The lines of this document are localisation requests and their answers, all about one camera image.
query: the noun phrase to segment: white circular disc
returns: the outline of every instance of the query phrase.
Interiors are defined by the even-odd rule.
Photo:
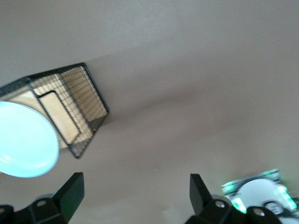
[[[59,143],[51,123],[25,105],[0,101],[0,172],[36,177],[53,168]]]

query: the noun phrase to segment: wire mesh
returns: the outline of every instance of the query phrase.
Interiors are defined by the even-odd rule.
[[[69,148],[77,159],[109,113],[84,63],[21,78],[0,88],[0,100],[43,114],[55,127],[60,148]]]

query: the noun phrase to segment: wire basket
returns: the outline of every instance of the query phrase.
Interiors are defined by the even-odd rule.
[[[68,148],[77,159],[109,114],[85,63],[18,79],[0,88],[0,100],[44,115],[56,129],[60,148]]]

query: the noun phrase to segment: black wire basket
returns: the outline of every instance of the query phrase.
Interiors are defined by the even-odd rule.
[[[60,148],[79,159],[109,108],[85,63],[20,78],[0,88],[0,100],[29,106],[54,126]]]

